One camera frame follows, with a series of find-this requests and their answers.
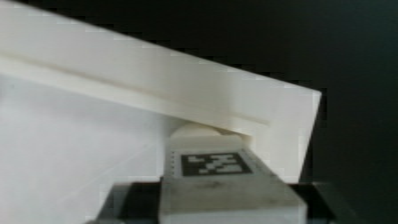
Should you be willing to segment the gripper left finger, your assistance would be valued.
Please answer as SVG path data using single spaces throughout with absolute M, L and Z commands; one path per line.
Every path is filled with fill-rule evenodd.
M 87 224 L 160 224 L 158 206 L 158 182 L 116 184 L 98 216 Z

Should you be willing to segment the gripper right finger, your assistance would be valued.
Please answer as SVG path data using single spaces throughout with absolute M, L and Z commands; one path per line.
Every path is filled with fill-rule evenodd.
M 306 224 L 368 224 L 331 184 L 297 183 L 290 187 L 308 204 Z

